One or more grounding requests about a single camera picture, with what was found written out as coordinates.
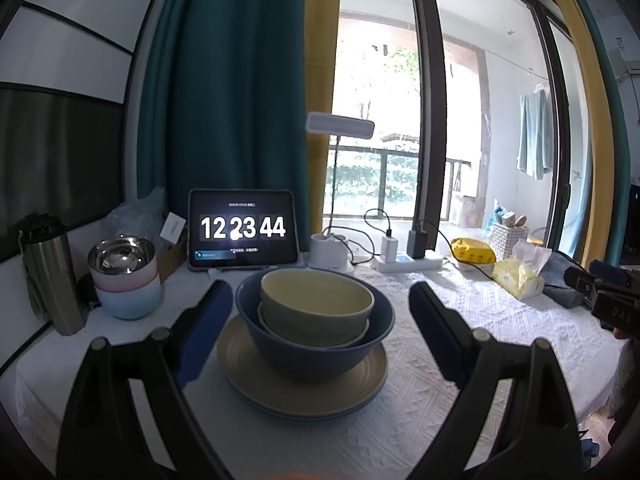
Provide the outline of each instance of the small box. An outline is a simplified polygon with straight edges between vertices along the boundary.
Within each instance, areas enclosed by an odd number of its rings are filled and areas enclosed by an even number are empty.
[[[502,224],[494,224],[491,227],[491,240],[489,245],[494,250],[496,259],[505,260],[511,258],[513,247],[518,240],[527,241],[528,227],[507,227]]]
[[[158,255],[158,275],[164,282],[187,259],[187,231],[180,234],[178,243]]]

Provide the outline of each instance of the yellow package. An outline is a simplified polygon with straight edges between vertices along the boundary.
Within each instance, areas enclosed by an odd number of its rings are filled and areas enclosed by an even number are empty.
[[[515,258],[497,262],[492,278],[519,300],[540,294],[545,286],[545,280],[537,276],[527,264]]]
[[[456,238],[451,242],[455,258],[466,264],[494,264],[495,253],[489,244],[473,238]]]

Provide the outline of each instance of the monitor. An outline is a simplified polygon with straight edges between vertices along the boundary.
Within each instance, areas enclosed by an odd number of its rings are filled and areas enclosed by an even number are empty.
[[[193,189],[188,226],[189,264],[195,270],[298,260],[293,195],[287,190]]]

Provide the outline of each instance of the plastic bag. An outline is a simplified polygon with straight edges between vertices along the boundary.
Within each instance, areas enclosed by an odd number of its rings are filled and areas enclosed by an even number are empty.
[[[552,253],[551,249],[537,247],[523,239],[518,240],[513,246],[513,257],[531,267],[536,276],[542,272]]]
[[[123,202],[102,219],[102,232],[107,238],[120,235],[142,236],[151,240],[156,252],[164,246],[159,237],[164,218],[164,187],[155,187],[145,198]]]
[[[484,236],[485,238],[488,238],[489,236],[491,236],[491,227],[493,227],[494,224],[501,224],[502,216],[505,214],[507,214],[507,210],[500,205],[500,203],[498,202],[498,199],[494,199],[494,210],[491,212],[491,215],[489,216],[489,219],[486,223],[486,226],[484,228],[484,233],[482,233],[482,236]]]

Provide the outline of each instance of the light blue bowl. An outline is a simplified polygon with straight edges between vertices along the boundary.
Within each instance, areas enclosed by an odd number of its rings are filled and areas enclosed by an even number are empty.
[[[102,308],[113,317],[120,319],[140,319],[153,312],[160,305],[162,285],[160,276],[146,285],[126,292],[107,292],[95,287]]]
[[[366,286],[376,300],[369,316],[369,330],[358,345],[348,348],[311,348],[269,334],[258,320],[258,305],[260,280],[272,270],[256,272],[240,284],[236,292],[236,307],[260,354],[281,373],[311,381],[343,374],[362,361],[391,332],[396,314],[389,300],[374,286],[349,276]]]

